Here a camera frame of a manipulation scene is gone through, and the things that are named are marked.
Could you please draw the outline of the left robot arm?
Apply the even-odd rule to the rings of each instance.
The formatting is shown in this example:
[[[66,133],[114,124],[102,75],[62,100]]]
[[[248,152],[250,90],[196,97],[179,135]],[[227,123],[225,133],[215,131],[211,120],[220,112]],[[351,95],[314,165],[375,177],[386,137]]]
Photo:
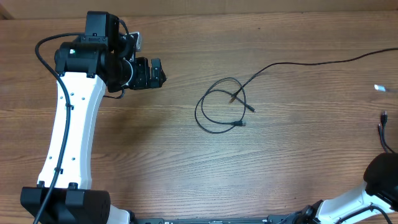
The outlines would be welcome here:
[[[57,108],[49,151],[35,187],[24,187],[21,205],[36,223],[135,223],[105,190],[93,190],[91,150],[103,98],[160,88],[166,75],[159,59],[136,57],[137,32],[108,12],[90,11],[85,31],[56,51],[50,73],[57,81]]]

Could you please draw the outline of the black USB cable long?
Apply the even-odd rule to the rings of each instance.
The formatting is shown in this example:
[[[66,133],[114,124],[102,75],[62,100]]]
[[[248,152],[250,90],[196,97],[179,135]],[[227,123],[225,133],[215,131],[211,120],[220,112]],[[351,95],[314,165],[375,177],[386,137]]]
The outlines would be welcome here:
[[[387,88],[384,85],[374,84],[374,89],[376,91],[380,91],[380,92],[384,92],[384,93],[397,93],[397,89]],[[379,139],[381,142],[381,146],[386,153],[390,152],[390,153],[395,154],[396,152],[387,144],[386,138],[385,138],[385,130],[386,130],[387,120],[388,120],[387,111],[383,111],[380,115],[380,123],[378,124],[378,127],[377,127]]]

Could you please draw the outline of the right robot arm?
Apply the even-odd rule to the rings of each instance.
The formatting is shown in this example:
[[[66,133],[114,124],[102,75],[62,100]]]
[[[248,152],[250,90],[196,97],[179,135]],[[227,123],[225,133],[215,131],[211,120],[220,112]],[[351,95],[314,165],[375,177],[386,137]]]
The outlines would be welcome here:
[[[294,223],[356,223],[397,211],[397,154],[382,153],[366,168],[363,183],[329,200],[305,207]]]

